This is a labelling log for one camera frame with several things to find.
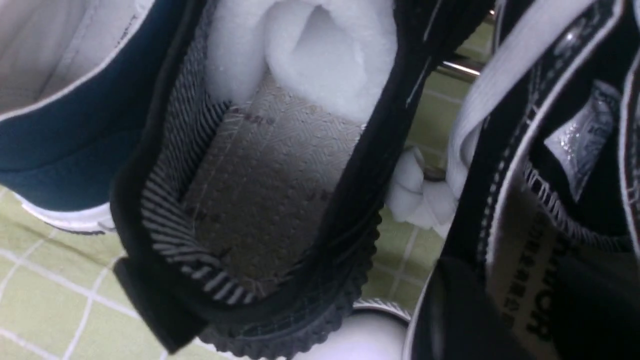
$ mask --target shoe insole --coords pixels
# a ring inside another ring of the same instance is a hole
[[[91,72],[134,33],[151,2],[0,0],[0,113]]]
[[[267,75],[228,110],[184,198],[196,237],[257,296],[276,290],[316,239],[363,130]]]

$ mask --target gray insole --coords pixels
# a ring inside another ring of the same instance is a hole
[[[224,116],[185,196],[198,240],[249,290],[271,293],[316,239],[363,130],[267,75]]]

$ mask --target metal rod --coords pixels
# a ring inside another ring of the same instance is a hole
[[[484,64],[466,56],[454,54],[449,60],[443,61],[436,71],[467,83],[473,83],[480,76],[483,66]]]
[[[495,10],[489,10],[489,14],[484,18],[484,23],[495,25]]]

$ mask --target green tile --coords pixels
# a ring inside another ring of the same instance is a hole
[[[2,337],[0,337],[0,356],[3,360],[42,360],[34,352]]]
[[[162,352],[141,320],[94,302],[71,359],[159,359]]]
[[[409,141],[437,152],[446,152],[449,131],[459,108],[459,104],[423,94],[409,133]]]
[[[472,56],[473,59],[485,60],[491,49],[492,38],[493,26],[481,24],[476,32],[462,44],[461,49],[458,49],[458,53],[462,53],[462,50],[472,50],[476,53],[475,56]]]
[[[52,232],[51,226],[24,211],[12,194],[6,193],[0,199],[0,249],[21,256]]]
[[[418,303],[421,291],[421,286],[417,286],[416,284],[406,281],[400,281],[396,289],[396,293],[391,300],[397,302],[403,308],[413,311],[413,309],[415,309],[415,305]]]
[[[440,257],[444,240],[433,229],[420,230],[413,243],[404,273],[425,281]]]
[[[373,268],[368,273],[369,282],[362,287],[363,298],[378,297],[387,299],[394,283],[394,277],[380,269]]]
[[[61,356],[74,337],[86,297],[19,268],[0,302],[0,324],[26,341]]]
[[[378,251],[373,261],[397,270],[400,267],[404,249],[411,238],[413,225],[394,221],[387,208],[383,208],[380,215],[382,216],[382,224],[378,226],[380,238],[376,241]]]
[[[455,99],[458,102],[464,100],[470,87],[471,85],[469,83],[450,78],[437,72],[432,73],[424,84],[424,89],[428,90],[427,92],[435,92],[444,97]]]
[[[116,275],[113,272],[109,272],[98,288],[98,295],[103,296],[109,300],[117,302],[120,305],[133,309],[133,305],[129,301],[129,298],[124,293],[124,290],[120,286]]]
[[[178,354],[167,357],[169,360],[228,360],[222,354],[213,352],[200,345],[191,344]]]
[[[489,58],[491,58],[491,54],[486,53],[484,50],[479,51],[478,49],[469,49],[467,47],[459,48],[456,53],[478,62],[481,66],[486,64]]]
[[[80,286],[91,288],[102,269],[122,252],[116,236],[79,236],[60,232],[37,248],[29,260]]]

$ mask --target dark teal shoe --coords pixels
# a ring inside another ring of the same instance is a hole
[[[0,184],[54,227],[113,230],[111,180],[140,140],[184,1],[26,3],[0,13]]]

